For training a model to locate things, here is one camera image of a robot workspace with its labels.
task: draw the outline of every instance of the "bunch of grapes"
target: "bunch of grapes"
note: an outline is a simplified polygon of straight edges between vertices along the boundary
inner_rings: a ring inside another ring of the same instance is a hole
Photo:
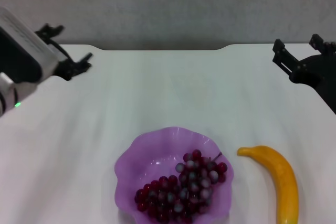
[[[213,186],[225,182],[227,165],[215,162],[221,155],[211,160],[202,157],[200,150],[184,154],[185,163],[178,163],[175,168],[179,178],[162,176],[136,192],[138,210],[147,211],[150,218],[160,223],[192,223],[197,214],[206,213],[211,205]]]

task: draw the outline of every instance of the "gray wall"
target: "gray wall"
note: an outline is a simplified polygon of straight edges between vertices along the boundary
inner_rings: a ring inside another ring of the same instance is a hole
[[[59,42],[102,49],[217,49],[232,43],[336,39],[335,0],[0,0]]]

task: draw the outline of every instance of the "grape stem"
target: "grape stem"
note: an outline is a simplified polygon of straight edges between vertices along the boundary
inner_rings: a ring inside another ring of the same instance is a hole
[[[211,157],[209,158],[210,161],[216,161],[220,156],[222,156],[222,153],[220,152],[213,160],[211,160]]]

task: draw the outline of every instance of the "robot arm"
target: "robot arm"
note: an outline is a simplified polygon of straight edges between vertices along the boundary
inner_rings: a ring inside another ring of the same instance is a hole
[[[273,46],[273,62],[289,76],[291,82],[306,84],[315,89],[336,113],[336,44],[324,42],[319,35],[314,34],[309,45],[321,54],[299,61],[277,39]]]
[[[91,53],[74,62],[52,40],[63,29],[45,25],[33,32],[0,7],[0,116],[32,94],[50,76],[69,81],[91,67],[88,63]]]

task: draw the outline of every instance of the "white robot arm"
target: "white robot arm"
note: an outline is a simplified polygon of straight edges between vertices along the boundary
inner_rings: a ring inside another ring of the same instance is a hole
[[[9,10],[0,7],[0,116],[50,76],[69,81],[91,67],[88,63],[91,53],[74,62],[51,39],[63,29],[63,26],[52,28],[46,24],[33,32]]]

